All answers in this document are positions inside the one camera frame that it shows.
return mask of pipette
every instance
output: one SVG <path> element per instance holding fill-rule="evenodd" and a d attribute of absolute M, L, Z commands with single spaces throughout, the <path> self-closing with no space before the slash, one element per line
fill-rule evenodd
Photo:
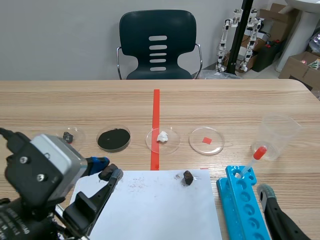
<path fill-rule="evenodd" d="M 238 179 L 241 179 L 246 172 L 248 172 L 248 170 L 255 164 L 257 163 L 262 157 L 263 155 L 265 155 L 265 153 L 267 152 L 267 148 L 265 146 L 261 146 L 259 147 L 255 153 L 252 156 L 251 162 L 249 162 L 244 169 L 242 169 L 241 173 L 237 176 Z"/>

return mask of screw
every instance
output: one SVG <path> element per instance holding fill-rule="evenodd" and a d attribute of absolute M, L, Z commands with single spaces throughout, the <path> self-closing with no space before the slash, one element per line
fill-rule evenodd
<path fill-rule="evenodd" d="M 38 181 L 38 182 L 42 182 L 42 181 L 44 181 L 46 179 L 46 175 L 44 175 L 44 174 L 38 174 L 37 176 L 36 176 L 36 180 Z"/>
<path fill-rule="evenodd" d="M 20 157 L 20 163 L 26 164 L 28 162 L 28 158 L 26 156 Z"/>

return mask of red tape line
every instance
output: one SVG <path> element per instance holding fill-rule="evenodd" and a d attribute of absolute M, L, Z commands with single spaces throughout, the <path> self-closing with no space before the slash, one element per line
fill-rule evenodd
<path fill-rule="evenodd" d="M 153 91 L 153 114 L 152 114 L 152 139 L 150 170 L 159 170 L 159 143 L 157 138 L 160 127 L 160 89 Z"/>

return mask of metal chair leg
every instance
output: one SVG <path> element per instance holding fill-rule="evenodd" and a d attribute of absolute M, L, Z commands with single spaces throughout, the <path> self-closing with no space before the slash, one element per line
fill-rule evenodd
<path fill-rule="evenodd" d="M 198 71 L 198 73 L 196 74 L 195 78 L 194 79 L 197 79 L 197 77 L 199 76 L 200 72 L 201 72 L 201 69 L 202 69 L 202 52 L 201 52 L 201 46 L 200 44 L 196 43 L 195 45 L 198 46 L 199 48 L 199 56 L 200 56 L 200 69 Z"/>
<path fill-rule="evenodd" d="M 122 80 L 121 73 L 120 73 L 120 63 L 119 63 L 119 50 L 120 49 L 122 49 L 122 47 L 117 47 L 117 49 L 116 49 L 116 67 L 118 68 L 119 78 L 120 78 L 120 80 Z"/>

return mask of blue test tube rack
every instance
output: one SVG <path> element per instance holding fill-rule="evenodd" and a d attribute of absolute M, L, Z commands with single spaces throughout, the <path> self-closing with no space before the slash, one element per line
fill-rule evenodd
<path fill-rule="evenodd" d="M 270 240 L 252 186 L 257 183 L 250 168 L 237 178 L 245 166 L 227 166 L 226 177 L 216 181 L 230 240 Z"/>

